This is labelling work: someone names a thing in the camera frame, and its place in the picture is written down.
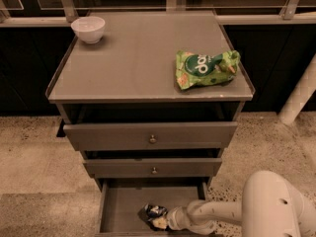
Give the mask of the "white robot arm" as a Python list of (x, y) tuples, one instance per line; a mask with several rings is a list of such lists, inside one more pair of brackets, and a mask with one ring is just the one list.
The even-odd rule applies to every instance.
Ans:
[(316, 208), (282, 176), (258, 171), (246, 181), (240, 202), (194, 200), (187, 206), (161, 212), (148, 208), (156, 228), (189, 230), (208, 235), (217, 221), (242, 227), (242, 237), (315, 237)]

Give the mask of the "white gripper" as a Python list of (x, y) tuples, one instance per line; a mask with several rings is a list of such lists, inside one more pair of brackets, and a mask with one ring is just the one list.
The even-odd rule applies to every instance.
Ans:
[(152, 220), (154, 227), (166, 230), (169, 226), (172, 230), (188, 229), (192, 231), (196, 224), (194, 223), (194, 207), (178, 206), (171, 209), (167, 213), (167, 220), (165, 218), (156, 218)]

